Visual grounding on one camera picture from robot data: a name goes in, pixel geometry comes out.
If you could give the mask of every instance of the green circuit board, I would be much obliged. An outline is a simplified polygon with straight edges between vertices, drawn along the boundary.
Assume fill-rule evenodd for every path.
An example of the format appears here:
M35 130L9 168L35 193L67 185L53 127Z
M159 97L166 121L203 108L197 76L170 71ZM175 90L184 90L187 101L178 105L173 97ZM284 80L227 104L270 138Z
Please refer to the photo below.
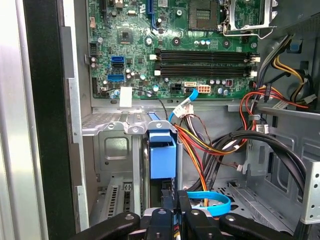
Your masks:
M191 11L194 1L202 5L214 3L216 7L208 7L210 10ZM242 98L250 90L249 81L252 81L252 78L248 77L174 76L165 79L162 76L155 76L155 61L149 59L150 55L155 54L155 48L255 53L258 39L257 37L227 38L218 32L217 23L221 19L218 0L154 0L152 3L154 20L148 14L148 4L150 4L148 0L88 0L89 54L96 58L96 67L90 68L90 83L94 98L109 99L113 93L110 90L120 89L122 86L134 89L132 92L134 99L149 99L147 92L153 91L154 86L158 87L158 91L152 92L152 98L185 98L184 82L206 85L211 79L220 83L231 79L232 85L227 87L214 84L210 93L200 94L199 98ZM235 10L237 27L258 24L259 12L260 0L238 0ZM193 26L192 18L204 20L207 29L197 29L197 26ZM161 24L154 29L152 21L157 19L161 19ZM174 38L179 38L179 45L174 44ZM200 45L202 40L210 41L210 44ZM123 69L113 68L111 64L113 56L124 57ZM232 67L238 64L221 64L221 66ZM130 70L134 75L126 77L126 70ZM107 76L110 74L124 75L124 81L108 81ZM181 84L181 91L170 91L172 84ZM227 90L227 94L221 94L221 89Z

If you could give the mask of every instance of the ram slot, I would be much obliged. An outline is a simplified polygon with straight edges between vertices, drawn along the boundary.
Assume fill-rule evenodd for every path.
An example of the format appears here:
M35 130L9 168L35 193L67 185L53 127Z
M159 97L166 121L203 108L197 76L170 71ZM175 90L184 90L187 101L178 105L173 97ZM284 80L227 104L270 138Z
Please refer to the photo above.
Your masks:
M239 64L248 62L256 54L245 52L214 52L214 51L185 51L156 49L155 54L161 62L208 62Z
M162 77L249 77L249 67L217 67L217 66L194 66L194 65L161 65Z

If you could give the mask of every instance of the yellow wire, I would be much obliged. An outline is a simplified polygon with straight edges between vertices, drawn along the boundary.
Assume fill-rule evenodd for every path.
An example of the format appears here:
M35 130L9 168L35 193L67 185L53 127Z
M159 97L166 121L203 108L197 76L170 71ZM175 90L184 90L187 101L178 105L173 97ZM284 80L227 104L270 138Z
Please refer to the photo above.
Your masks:
M206 180L203 179L203 177L201 176L201 170L197 164L197 160L196 160L196 157L195 155L193 154L193 152L191 151L190 149L190 146L189 144L187 143L187 141L182 137L182 136L179 136L180 137L180 140L181 142L183 143L183 145L185 146L185 148L187 149L190 157L191 157L191 160L196 168L196 170L198 171L199 175L200 175L200 181L201 181L201 185L202 185L202 188L203 188L203 191L207 191L207 185L206 185ZM204 206L205 207L208 207L209 205L209 200L207 198L204 199Z
M206 148L210 149L211 151L213 152L216 152L218 154L223 154L223 155L226 155L226 154L231 154L233 152L236 151L236 149L232 150L232 151L220 151L218 149L215 149L215 148L212 148L210 146L208 146L207 144L205 144L204 142L202 142L201 140L199 140L195 135L193 135L191 132L189 132L187 129L184 129L183 127L180 127L178 125L175 125L176 128L179 128L181 129L182 131L184 132L187 132L190 136L192 136L199 144L201 144L202 146L205 146Z
M280 56L278 56L278 57L276 57L276 58L274 59L274 61L273 61L274 67L277 68L277 69L279 69L279 70L282 70L282 71L284 71L284 72L287 72L287 73L290 73L290 74L296 76L296 77L300 80L300 85L301 85L301 86L304 85L305 82L304 82L303 78L301 77L301 75L300 75L296 70L294 70L294 69L292 69L291 67L289 67L289 66L284 65L283 63L281 63L279 58L280 58ZM295 99L296 96L298 95L298 93L299 93L299 91L300 91L300 88L301 88L301 87L298 87L298 88L295 90L295 92L294 92L294 94L293 94L293 96L292 96L293 99Z

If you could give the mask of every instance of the motherboard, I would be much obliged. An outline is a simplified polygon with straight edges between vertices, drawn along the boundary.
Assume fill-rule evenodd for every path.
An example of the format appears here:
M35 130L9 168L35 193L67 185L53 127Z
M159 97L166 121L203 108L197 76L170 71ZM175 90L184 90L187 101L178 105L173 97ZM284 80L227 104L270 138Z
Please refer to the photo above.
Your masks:
M242 98L255 77L255 36L224 36L220 0L88 0L92 95L116 99ZM259 22L260 0L238 0L235 23Z

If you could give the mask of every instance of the black wire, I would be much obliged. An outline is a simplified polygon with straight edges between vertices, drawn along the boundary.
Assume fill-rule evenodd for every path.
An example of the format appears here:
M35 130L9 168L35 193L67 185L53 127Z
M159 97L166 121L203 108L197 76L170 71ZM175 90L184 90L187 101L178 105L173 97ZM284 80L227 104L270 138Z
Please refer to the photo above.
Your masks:
M165 119L168 121L168 112L167 112L167 109L166 109L164 103L160 100L160 98L157 98L157 100L161 103L161 106L162 106L163 109L164 109Z

